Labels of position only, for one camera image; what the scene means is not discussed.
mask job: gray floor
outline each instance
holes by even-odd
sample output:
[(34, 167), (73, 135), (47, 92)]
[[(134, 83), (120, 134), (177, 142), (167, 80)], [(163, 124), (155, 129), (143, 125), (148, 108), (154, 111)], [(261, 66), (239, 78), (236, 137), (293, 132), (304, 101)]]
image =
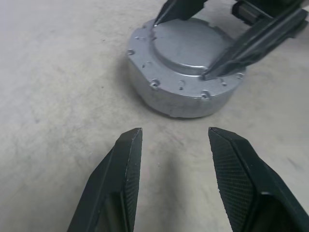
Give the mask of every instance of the gray floor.
[[(230, 232), (209, 126), (248, 138), (309, 212), (309, 28), (249, 68), (218, 113), (175, 120), (127, 80), (126, 44), (163, 0), (0, 2), (0, 231), (60, 232), (118, 136), (143, 127), (136, 232)], [(231, 0), (198, 14), (233, 37)]]

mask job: circular metal disc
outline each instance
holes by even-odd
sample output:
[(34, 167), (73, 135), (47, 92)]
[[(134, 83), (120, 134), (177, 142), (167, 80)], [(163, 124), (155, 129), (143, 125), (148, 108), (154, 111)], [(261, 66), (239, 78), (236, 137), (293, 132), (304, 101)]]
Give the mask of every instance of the circular metal disc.
[(242, 82), (244, 71), (203, 80), (201, 74), (232, 43), (205, 21), (153, 21), (133, 32), (129, 41), (130, 79), (152, 108), (172, 117), (215, 113)]

